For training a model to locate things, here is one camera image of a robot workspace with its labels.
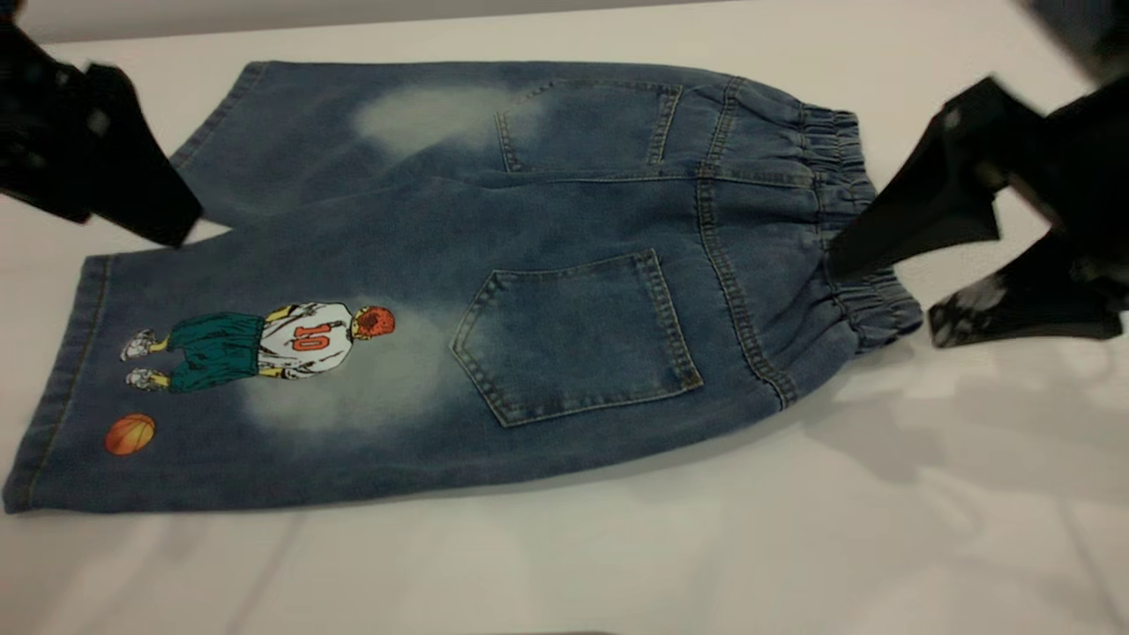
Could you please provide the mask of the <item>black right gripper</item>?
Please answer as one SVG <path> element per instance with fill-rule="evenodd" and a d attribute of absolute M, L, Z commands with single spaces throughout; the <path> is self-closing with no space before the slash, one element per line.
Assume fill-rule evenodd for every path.
<path fill-rule="evenodd" d="M 998 241 L 995 198 L 1049 221 L 1009 264 L 928 310 L 935 348 L 1124 333 L 1126 76 L 1041 114 L 989 76 L 947 101 L 887 186 L 835 236 L 829 266 L 863 277 L 933 250 Z"/>

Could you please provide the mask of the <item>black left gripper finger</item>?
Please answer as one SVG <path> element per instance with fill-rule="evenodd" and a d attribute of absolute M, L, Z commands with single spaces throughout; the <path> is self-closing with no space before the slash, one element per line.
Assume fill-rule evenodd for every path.
<path fill-rule="evenodd" d="M 202 216 L 202 206 L 161 151 L 129 77 L 117 67 L 91 64 L 85 77 L 93 137 L 84 160 L 85 206 L 134 235 L 180 247 Z"/>
<path fill-rule="evenodd" d="M 23 205 L 84 224 L 79 164 L 93 143 L 84 71 L 50 56 L 21 31 L 1 37 L 1 189 Z"/>

